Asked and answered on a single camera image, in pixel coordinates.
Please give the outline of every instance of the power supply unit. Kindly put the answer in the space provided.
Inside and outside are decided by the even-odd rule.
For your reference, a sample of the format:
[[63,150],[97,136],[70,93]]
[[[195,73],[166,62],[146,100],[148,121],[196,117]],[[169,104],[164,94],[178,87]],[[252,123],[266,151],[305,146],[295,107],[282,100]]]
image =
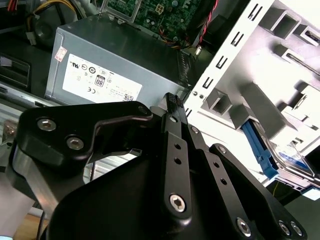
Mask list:
[[192,57],[130,25],[95,15],[57,29],[46,97],[60,104],[181,98],[192,82]]

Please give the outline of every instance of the motherboard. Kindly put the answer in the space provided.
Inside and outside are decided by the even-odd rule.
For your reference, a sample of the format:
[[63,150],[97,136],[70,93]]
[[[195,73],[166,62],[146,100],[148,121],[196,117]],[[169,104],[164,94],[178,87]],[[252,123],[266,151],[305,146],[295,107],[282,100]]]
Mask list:
[[[186,39],[186,30],[201,0],[142,0],[134,23],[173,42]],[[131,17],[137,0],[109,0],[107,6]]]

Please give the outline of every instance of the wooden surface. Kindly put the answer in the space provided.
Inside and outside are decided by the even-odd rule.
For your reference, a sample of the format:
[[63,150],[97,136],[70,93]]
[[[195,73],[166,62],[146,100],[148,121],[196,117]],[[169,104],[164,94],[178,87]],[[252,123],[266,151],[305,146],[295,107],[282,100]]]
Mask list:
[[[23,223],[17,229],[13,237],[13,240],[35,240],[37,237],[39,221],[40,221],[40,217],[36,217],[28,214],[25,217]],[[47,225],[48,225],[48,221],[44,220],[42,230],[44,230]]]

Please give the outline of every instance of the barcode sticker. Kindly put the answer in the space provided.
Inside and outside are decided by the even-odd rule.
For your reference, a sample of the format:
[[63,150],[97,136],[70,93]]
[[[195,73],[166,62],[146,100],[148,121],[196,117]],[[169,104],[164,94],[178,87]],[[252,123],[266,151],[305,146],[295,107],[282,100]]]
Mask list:
[[142,85],[70,54],[62,89],[94,103],[135,101]]

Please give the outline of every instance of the cable connector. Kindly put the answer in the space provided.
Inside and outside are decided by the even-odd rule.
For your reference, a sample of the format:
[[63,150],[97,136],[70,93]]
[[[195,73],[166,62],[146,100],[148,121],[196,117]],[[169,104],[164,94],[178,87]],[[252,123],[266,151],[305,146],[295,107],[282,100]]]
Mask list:
[[30,44],[33,46],[33,45],[36,45],[37,42],[36,42],[36,35],[35,35],[35,32],[34,31],[28,31],[25,33],[26,37],[29,39],[30,41]]

